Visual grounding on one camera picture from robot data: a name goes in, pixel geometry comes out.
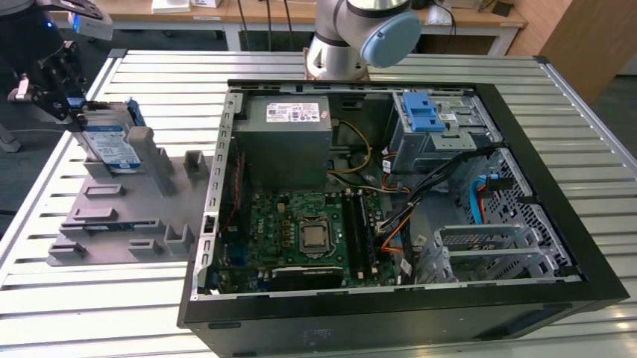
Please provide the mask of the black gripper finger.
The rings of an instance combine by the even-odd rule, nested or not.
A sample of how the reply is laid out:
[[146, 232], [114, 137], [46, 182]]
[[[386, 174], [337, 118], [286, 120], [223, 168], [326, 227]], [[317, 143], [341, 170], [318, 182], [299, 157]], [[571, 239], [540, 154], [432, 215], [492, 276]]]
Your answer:
[[18, 81], [18, 86], [7, 96], [10, 103], [28, 106], [30, 111], [48, 122], [63, 122], [68, 117], [68, 105], [56, 92], [38, 86], [28, 78]]
[[79, 58], [79, 45], [66, 40], [60, 50], [42, 61], [42, 75], [44, 84], [42, 87], [56, 92], [63, 98], [63, 104], [68, 105], [68, 117], [60, 124], [67, 131], [83, 131], [84, 117], [83, 105], [86, 102], [87, 79]]

